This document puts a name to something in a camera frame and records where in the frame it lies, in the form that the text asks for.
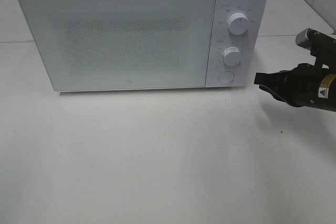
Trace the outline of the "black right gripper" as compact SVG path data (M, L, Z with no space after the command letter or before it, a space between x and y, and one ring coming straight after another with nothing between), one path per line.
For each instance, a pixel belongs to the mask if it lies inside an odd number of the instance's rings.
M314 68L313 65L301 63L292 70L257 72L254 84L275 100L290 106L335 111L335 73L328 68ZM278 94L266 87L277 84Z

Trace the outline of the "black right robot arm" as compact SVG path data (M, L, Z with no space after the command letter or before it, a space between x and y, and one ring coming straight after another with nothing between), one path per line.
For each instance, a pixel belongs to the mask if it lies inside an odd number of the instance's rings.
M314 64L300 63L292 70L257 73L254 84L274 99L292 107L335 111L335 39L307 28L296 45L310 51Z

